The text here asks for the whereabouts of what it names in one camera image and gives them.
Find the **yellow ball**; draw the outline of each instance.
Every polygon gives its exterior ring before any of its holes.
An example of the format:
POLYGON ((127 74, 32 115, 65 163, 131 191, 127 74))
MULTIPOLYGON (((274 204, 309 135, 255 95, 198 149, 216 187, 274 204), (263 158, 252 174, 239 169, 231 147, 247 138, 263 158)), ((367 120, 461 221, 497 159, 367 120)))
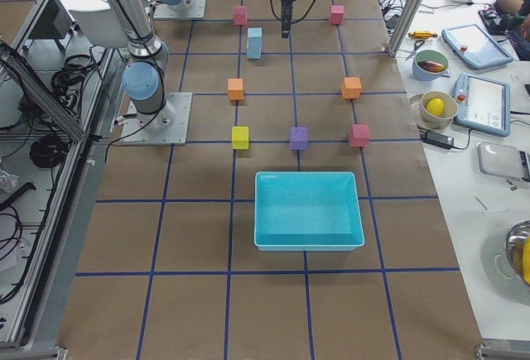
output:
POLYGON ((432 114, 433 116, 436 116, 437 118, 441 116, 442 113, 444 113, 444 108, 446 105, 444 104, 443 99, 441 98, 433 98, 429 102, 427 102, 427 105, 425 106, 425 109, 432 114))

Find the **bowl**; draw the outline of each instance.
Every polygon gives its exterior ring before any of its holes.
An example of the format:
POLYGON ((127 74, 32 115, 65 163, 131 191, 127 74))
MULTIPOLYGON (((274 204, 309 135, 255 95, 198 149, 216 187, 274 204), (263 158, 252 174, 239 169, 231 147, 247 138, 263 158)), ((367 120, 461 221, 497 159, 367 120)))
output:
POLYGON ((442 53, 434 50, 423 50, 418 52, 414 57, 414 61, 412 62, 412 72, 414 76, 421 81, 432 81, 434 79, 438 79, 445 73, 448 67, 449 61, 447 58, 442 53), (438 73, 429 72, 422 69, 418 64, 418 62, 423 62, 424 60, 432 60, 433 62, 444 65, 446 68, 438 73))
POLYGON ((441 91, 430 91, 422 95, 420 101, 420 116, 426 122, 429 122, 431 129, 445 128, 451 124, 453 117, 458 113, 458 104, 446 93, 441 91), (431 99, 440 98, 444 102, 444 110, 440 116, 435 116, 426 109, 426 105, 431 99))
POLYGON ((260 171, 254 207, 254 243, 262 251, 351 251, 364 245, 350 171, 260 171))
POLYGON ((495 257, 497 271, 506 279, 518 281, 530 291, 530 284, 523 278, 523 245, 530 240, 530 221, 515 224, 504 242, 504 254, 495 257))

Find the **metal bowl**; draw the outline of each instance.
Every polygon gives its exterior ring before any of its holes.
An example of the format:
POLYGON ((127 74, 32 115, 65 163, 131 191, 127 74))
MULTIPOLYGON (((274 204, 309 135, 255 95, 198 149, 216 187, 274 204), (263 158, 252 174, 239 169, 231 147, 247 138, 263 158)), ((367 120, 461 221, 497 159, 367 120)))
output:
POLYGON ((509 231, 504 242, 506 258, 515 277, 518 278, 529 290, 530 284, 523 279, 523 245, 530 238, 530 221, 517 223, 509 231))

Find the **rectangular tray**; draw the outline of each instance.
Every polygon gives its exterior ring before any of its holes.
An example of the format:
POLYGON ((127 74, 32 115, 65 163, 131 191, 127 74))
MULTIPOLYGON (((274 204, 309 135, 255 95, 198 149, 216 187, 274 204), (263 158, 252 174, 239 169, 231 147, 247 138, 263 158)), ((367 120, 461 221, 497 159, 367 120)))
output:
POLYGON ((351 172, 258 172, 254 243, 262 251, 351 251, 364 245, 351 172))

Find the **blue-framed tablet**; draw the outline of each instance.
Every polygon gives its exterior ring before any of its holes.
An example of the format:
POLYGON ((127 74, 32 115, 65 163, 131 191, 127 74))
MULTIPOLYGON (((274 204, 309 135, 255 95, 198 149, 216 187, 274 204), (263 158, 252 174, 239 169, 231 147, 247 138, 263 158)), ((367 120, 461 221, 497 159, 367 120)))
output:
POLYGON ((510 133, 510 86, 497 80, 462 74, 455 83, 459 126, 499 137, 510 133))
POLYGON ((512 56, 477 25, 447 27, 441 31, 446 43, 472 69, 510 63, 512 56))

